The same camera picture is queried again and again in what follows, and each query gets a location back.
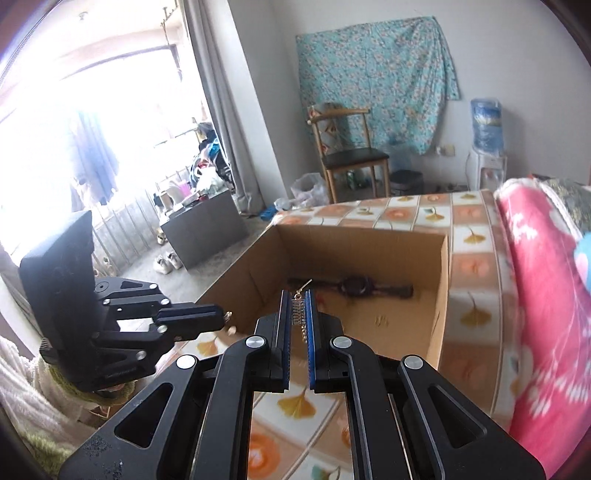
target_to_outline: gray curtain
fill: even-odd
[[[238,208],[242,213],[259,213],[264,202],[205,5],[203,0],[183,0],[181,7],[212,121],[232,169]]]
[[[31,325],[33,325],[35,330],[41,334],[41,329],[33,315],[33,309],[25,296],[25,289],[22,286],[18,267],[14,264],[10,255],[8,255],[8,252],[4,250],[2,244],[0,244],[0,277],[4,280],[4,283],[8,287],[8,291],[11,293],[18,307],[22,310],[24,316]]]

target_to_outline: metal screw head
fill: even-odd
[[[349,348],[353,342],[349,337],[337,337],[333,340],[333,345],[337,348]]]
[[[187,368],[191,368],[195,365],[197,361],[193,355],[183,355],[177,359],[177,367],[186,370]]]
[[[404,359],[404,365],[411,370],[419,370],[423,367],[423,359],[416,355],[410,355]]]
[[[258,335],[253,335],[246,339],[246,346],[250,348],[259,348],[265,344],[265,339],[263,337],[259,337]]]

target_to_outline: plastic bag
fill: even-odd
[[[216,167],[200,168],[201,176],[195,189],[201,194],[213,196],[226,189],[225,182],[217,174]]]
[[[289,212],[291,210],[292,201],[290,199],[275,200],[275,210],[278,212]]]
[[[297,208],[320,207],[330,203],[326,182],[319,173],[307,173],[291,186]]]

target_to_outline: pink blanket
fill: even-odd
[[[575,240],[536,184],[512,181],[498,203],[524,313],[510,433],[551,477],[591,426],[591,296],[576,271]]]

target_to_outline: chair backrest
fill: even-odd
[[[365,134],[365,141],[367,143],[368,148],[371,148],[371,139],[369,137],[369,129],[368,129],[368,122],[366,115],[369,113],[369,108],[338,108],[334,110],[329,110],[326,113],[321,115],[315,115],[308,120],[308,125],[312,127],[314,131],[314,137],[316,139],[316,147],[318,148],[318,152],[321,158],[324,158],[324,148],[322,148],[322,140],[320,136],[320,129],[318,127],[318,123],[331,120],[336,118],[344,118],[347,116],[353,115],[361,115],[363,117],[363,133]]]

